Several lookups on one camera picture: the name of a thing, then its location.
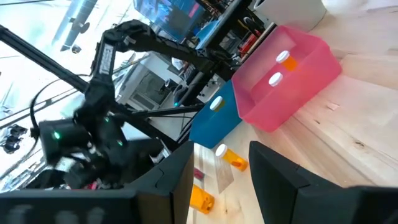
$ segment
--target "blue plastic container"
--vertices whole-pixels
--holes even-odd
[[[210,110],[210,104],[217,96],[223,97],[225,105],[218,112],[214,112]],[[190,139],[195,143],[212,149],[241,121],[242,119],[238,115],[232,82],[230,80],[222,86],[195,116]]]

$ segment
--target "wooden table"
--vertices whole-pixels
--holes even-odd
[[[343,187],[398,187],[398,2],[324,0],[328,13],[310,33],[324,39],[343,73],[273,133],[241,123],[224,142],[248,157],[257,140]],[[216,197],[209,215],[187,223],[264,223],[249,170],[239,172],[201,146],[195,181]]]

